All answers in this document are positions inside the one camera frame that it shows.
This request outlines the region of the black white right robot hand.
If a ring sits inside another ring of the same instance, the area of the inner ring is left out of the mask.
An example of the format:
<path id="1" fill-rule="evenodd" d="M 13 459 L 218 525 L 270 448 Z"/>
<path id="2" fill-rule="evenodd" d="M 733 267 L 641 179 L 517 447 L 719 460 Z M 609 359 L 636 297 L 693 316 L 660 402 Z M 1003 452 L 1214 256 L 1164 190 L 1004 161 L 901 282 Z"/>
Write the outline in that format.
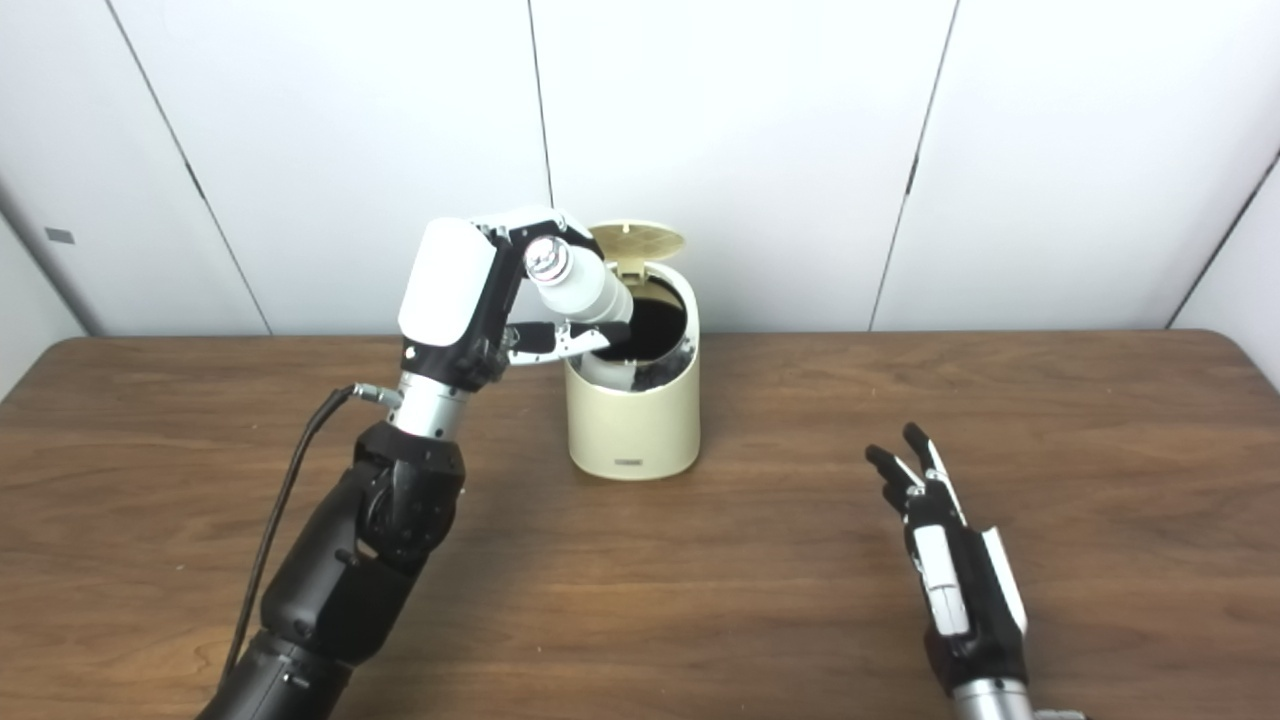
<path id="1" fill-rule="evenodd" d="M 867 461 L 902 524 L 928 612 L 925 656 L 946 694 L 973 682 L 1028 685 L 1027 611 L 998 529 L 970 525 L 936 442 L 915 423 L 902 437 L 916 455 L 869 445 Z"/>

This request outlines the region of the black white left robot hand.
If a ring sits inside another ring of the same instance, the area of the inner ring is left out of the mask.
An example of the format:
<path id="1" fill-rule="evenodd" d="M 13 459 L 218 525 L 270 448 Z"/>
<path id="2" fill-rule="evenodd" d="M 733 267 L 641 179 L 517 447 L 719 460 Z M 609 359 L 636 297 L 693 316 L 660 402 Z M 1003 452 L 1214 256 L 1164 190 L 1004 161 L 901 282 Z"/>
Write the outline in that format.
<path id="1" fill-rule="evenodd" d="M 401 368 L 476 392 L 513 365 L 631 338 L 634 297 L 593 233 L 553 208 L 430 222 L 397 323 Z"/>

